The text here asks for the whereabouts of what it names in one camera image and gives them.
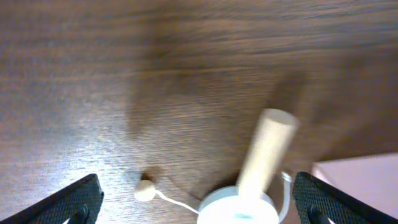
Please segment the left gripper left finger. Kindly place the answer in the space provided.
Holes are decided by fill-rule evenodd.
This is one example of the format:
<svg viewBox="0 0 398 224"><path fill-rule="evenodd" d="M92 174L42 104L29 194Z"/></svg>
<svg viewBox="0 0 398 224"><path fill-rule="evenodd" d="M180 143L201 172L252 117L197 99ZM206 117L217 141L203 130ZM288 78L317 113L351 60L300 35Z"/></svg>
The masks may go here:
<svg viewBox="0 0 398 224"><path fill-rule="evenodd" d="M98 176L89 174L1 223L95 224L103 199L104 192Z"/></svg>

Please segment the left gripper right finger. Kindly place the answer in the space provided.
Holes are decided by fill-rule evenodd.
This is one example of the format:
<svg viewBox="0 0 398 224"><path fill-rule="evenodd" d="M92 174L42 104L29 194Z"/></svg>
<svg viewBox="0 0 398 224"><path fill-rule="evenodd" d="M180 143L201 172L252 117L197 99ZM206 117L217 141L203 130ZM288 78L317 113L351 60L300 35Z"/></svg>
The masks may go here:
<svg viewBox="0 0 398 224"><path fill-rule="evenodd" d="M308 172L297 173L292 196L302 223L397 224L396 218Z"/></svg>

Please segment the white rattle drum toy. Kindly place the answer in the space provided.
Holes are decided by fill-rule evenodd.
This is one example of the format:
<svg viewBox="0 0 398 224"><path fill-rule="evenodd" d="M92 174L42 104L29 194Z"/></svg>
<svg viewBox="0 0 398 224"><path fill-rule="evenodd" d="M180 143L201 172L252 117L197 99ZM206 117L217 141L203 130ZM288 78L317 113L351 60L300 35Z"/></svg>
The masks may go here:
<svg viewBox="0 0 398 224"><path fill-rule="evenodd" d="M159 196L195 213L198 224L281 223L289 211L292 177L286 172L281 173L284 194L280 210L276 209L266 191L298 125L298 119L286 111L265 109L259 117L236 185L213 191L201 201L198 209L166 197L150 180L136 184L134 197L148 202Z"/></svg>

